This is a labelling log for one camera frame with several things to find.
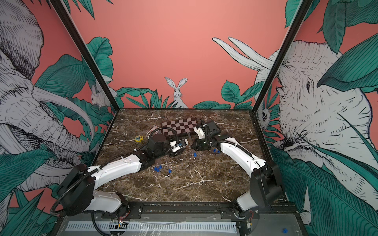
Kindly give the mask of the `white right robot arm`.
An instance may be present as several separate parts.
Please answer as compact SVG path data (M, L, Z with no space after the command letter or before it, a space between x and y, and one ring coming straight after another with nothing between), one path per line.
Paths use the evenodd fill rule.
M250 177L250 188L236 200L239 210L265 208L285 193L279 166L257 157L214 121L194 128L198 137L191 148L196 151L216 149L233 159Z

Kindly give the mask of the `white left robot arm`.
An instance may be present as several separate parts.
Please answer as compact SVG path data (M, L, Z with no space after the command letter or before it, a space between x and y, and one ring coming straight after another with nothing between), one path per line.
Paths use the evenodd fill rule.
M73 167L57 190L58 198L51 213L56 214L57 205L62 205L66 216L84 211L105 211L116 217L125 216L129 211L125 198L120 193L101 192L98 188L125 175L141 172L165 155L180 155L188 144L187 139L157 134L119 160L91 167L84 164Z

